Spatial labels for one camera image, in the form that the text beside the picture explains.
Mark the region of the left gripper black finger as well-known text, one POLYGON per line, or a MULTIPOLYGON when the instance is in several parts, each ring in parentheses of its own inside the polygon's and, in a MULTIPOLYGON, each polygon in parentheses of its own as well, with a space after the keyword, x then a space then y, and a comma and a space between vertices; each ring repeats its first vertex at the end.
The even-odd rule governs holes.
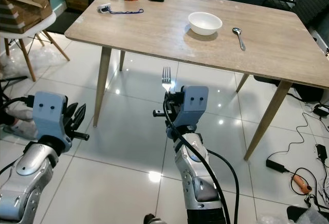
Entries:
POLYGON ((65 125, 72 125, 75 123, 76 111, 78 103, 72 103, 65 109, 65 125))
POLYGON ((84 121, 85 110, 86 110, 86 104, 82 104, 82 106, 76 109, 76 112, 73 116, 73 130, 77 130, 82 124, 82 121, 84 121))

